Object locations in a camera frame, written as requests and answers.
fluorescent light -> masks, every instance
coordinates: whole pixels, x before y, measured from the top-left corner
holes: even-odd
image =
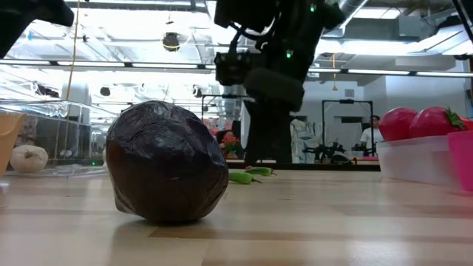
[[[327,68],[318,68],[311,67],[309,68],[309,73],[340,73],[341,69],[327,69]]]
[[[417,76],[424,77],[446,77],[446,78],[473,78],[471,72],[422,72],[419,71]]]
[[[405,8],[363,7],[355,14],[355,18],[396,19],[402,16],[401,12],[405,10]]]
[[[72,65],[71,61],[60,61],[58,62],[60,66],[70,66]],[[124,63],[120,62],[74,62],[74,65],[77,67],[124,67]]]
[[[133,64],[134,67],[145,67],[145,68],[169,68],[169,69],[196,69],[196,64],[146,64],[138,63]]]
[[[371,74],[371,75],[408,75],[409,71],[398,70],[376,70],[376,69],[349,69],[350,74]]]
[[[443,53],[443,55],[471,55],[473,54],[473,44],[470,40],[464,41],[462,44],[451,48]]]
[[[65,2],[77,3],[77,0],[64,0]],[[146,1],[146,0],[94,0],[94,3],[101,4],[163,4],[164,1]],[[186,1],[173,1],[172,5],[189,6]]]
[[[410,43],[402,41],[345,41],[342,53],[354,55],[407,55],[415,52]]]
[[[0,60],[0,64],[12,64],[12,65],[49,65],[49,61],[37,61],[37,60]]]
[[[437,51],[439,45],[443,44],[445,41],[448,41],[452,36],[457,35],[461,30],[457,29],[440,29],[438,33],[432,37],[426,38],[418,43],[413,44],[413,49],[415,51],[430,51],[430,52],[440,52]]]

pink container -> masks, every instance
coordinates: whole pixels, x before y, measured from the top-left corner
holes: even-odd
[[[473,191],[473,131],[450,133],[448,137],[461,186],[466,191]]]

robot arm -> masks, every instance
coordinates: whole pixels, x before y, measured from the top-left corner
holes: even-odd
[[[217,1],[214,22],[235,28],[237,34],[228,53],[217,53],[216,78],[226,86],[243,83],[256,100],[273,100],[297,112],[304,96],[302,84],[321,34],[325,28],[342,23],[344,15],[337,4],[324,0],[263,0],[256,7],[249,2]],[[245,32],[251,29],[261,33],[265,28],[269,30],[261,36]],[[241,35],[255,40],[260,53],[237,53]]]
[[[35,19],[71,27],[74,13],[63,0],[1,0],[0,59],[7,55],[18,37]]]

ceiling pipe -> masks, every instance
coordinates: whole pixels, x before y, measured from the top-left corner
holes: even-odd
[[[345,34],[344,28],[350,23],[355,17],[356,13],[364,7],[369,0],[341,0],[338,3],[340,10],[345,15],[345,21],[341,23],[337,28],[327,31],[322,36],[331,38],[342,38]]]

ceiling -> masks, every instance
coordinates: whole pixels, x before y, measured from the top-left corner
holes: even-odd
[[[66,2],[70,7],[77,7],[77,1]],[[81,1],[80,5],[77,38],[74,38],[75,27],[34,21],[6,58],[70,61],[75,53],[77,61],[212,64],[215,52],[226,51],[235,33],[234,30],[223,29],[213,23],[215,1],[91,0],[89,3]],[[321,67],[360,69],[448,70],[455,65],[455,60],[442,53],[451,47],[427,51],[420,49],[418,44],[434,35],[434,29],[429,25],[437,24],[451,13],[450,0],[368,1],[346,28],[341,29],[341,38],[334,38],[330,34],[322,37],[314,64]],[[412,32],[412,27],[403,26],[406,21],[419,24],[420,26],[414,27],[417,32]],[[394,35],[382,36],[391,29],[397,29]],[[379,30],[376,33],[379,38],[368,36],[376,30]],[[179,34],[180,49],[177,52],[164,49],[162,40],[166,33]],[[412,35],[417,39],[406,41],[406,38],[399,38],[402,35]],[[465,41],[460,38],[457,42],[462,44]],[[246,38],[239,41],[239,47],[243,49],[252,49],[252,46],[253,42]],[[473,46],[462,49],[469,51],[470,48],[473,52]],[[405,55],[404,50],[414,52]],[[31,93],[32,81],[59,89],[68,78],[63,70],[0,67],[0,86],[8,89],[8,92],[0,94],[3,98],[7,97],[5,95],[10,98],[25,98],[25,94]],[[94,82],[90,88],[95,95],[94,102],[113,111],[119,111],[123,105],[134,101],[163,98],[182,105],[188,104],[193,112],[200,112],[200,106],[194,106],[196,103],[200,104],[200,99],[192,95],[194,85],[198,85],[207,94],[220,94],[225,90],[218,86],[211,73],[187,74],[184,77],[179,73],[110,70],[77,72],[74,78],[92,79]],[[333,75],[321,74],[317,79],[329,81],[332,78]],[[360,75],[340,77],[346,81],[358,81],[362,78]],[[101,97],[99,91],[103,86],[113,88],[110,97]],[[12,96],[12,91],[19,93]],[[121,102],[121,106],[104,103],[107,101]],[[239,104],[234,104],[233,107],[229,104],[229,100],[224,103],[223,100],[216,99],[209,103],[208,113],[219,115],[221,112],[229,113],[232,109],[239,111],[234,108]]]

